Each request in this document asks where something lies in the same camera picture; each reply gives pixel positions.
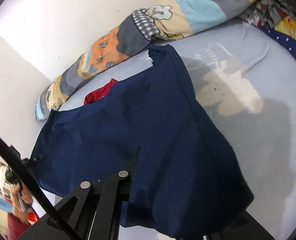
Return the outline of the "red sleeve forearm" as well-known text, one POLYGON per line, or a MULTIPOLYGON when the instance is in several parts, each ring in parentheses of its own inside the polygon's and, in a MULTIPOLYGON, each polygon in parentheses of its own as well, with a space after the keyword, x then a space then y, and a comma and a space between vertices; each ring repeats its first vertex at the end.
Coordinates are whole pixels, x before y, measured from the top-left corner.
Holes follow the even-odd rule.
POLYGON ((8 231, 10 240, 17 240, 28 228, 31 227, 30 223, 23 223, 19 218, 12 213, 8 213, 8 231))

